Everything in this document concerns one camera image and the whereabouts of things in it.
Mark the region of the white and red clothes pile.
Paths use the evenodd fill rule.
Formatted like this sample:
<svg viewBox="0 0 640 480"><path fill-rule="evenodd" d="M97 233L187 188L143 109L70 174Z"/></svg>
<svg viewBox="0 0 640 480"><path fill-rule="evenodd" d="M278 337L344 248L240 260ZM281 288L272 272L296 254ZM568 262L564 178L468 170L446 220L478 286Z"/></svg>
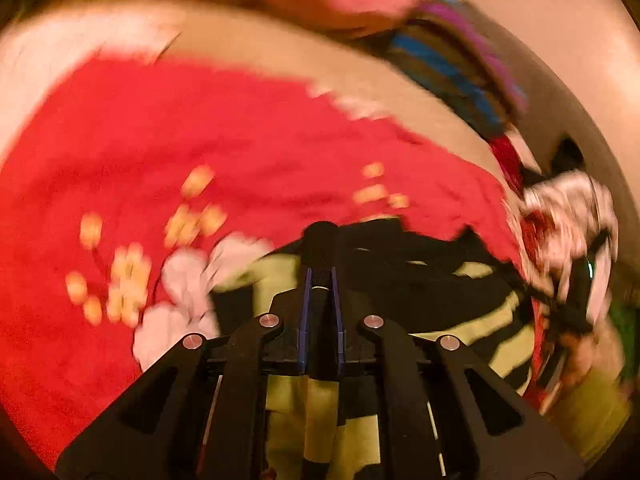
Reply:
<svg viewBox="0 0 640 480"><path fill-rule="evenodd" d="M611 192L587 174L582 151L569 136L556 144L546 172L516 131L489 146L518 196L515 233L529 283L598 322L611 303L608 282L618 253Z"/></svg>

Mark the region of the beige bed sheet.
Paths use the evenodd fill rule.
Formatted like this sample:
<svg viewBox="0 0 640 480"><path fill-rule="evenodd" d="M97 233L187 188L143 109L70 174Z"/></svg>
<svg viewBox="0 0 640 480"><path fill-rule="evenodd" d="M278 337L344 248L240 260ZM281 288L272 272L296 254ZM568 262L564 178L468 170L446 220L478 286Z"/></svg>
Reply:
<svg viewBox="0 0 640 480"><path fill-rule="evenodd" d="M255 11L193 0L66 0L1 33L1 149L6 152L51 87L96 53L161 55L309 82L352 118L394 118L502 176L488 145L390 64Z"/></svg>

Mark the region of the multicolour striped pillow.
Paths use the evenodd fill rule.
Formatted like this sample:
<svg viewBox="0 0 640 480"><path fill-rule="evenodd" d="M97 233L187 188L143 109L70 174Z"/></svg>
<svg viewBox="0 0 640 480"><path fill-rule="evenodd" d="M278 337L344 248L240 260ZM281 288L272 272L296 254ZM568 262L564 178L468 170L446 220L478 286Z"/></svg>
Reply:
<svg viewBox="0 0 640 480"><path fill-rule="evenodd" d="M423 0L384 55L489 141L518 123L527 99L474 11L465 0Z"/></svg>

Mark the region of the red floral blanket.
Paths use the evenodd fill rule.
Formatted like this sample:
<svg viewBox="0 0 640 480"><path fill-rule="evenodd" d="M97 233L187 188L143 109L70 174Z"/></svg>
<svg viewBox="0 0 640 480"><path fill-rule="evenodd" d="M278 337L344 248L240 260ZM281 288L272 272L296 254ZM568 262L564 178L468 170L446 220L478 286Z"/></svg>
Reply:
<svg viewBox="0 0 640 480"><path fill-rule="evenodd" d="M396 214L521 260L489 172L303 82L98 56L58 84L1 169L1 402L47 465L139 375L132 337L178 325L171 254L219 275L318 220Z"/></svg>

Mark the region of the black and green striped sweater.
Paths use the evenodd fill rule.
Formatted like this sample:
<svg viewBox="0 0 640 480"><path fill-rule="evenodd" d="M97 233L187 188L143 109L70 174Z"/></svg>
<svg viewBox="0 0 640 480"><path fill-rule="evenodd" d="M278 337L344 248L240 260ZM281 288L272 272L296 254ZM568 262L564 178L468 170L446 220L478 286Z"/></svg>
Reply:
<svg viewBox="0 0 640 480"><path fill-rule="evenodd" d="M262 475L378 479L378 396L370 376L334 364L337 343L369 314L410 335L450 334L512 389L532 379L533 307L518 270L472 230L438 240L396 219L317 222L303 236L233 272L210 291L224 334L306 288L329 307L307 316L306 370L269 379Z"/></svg>

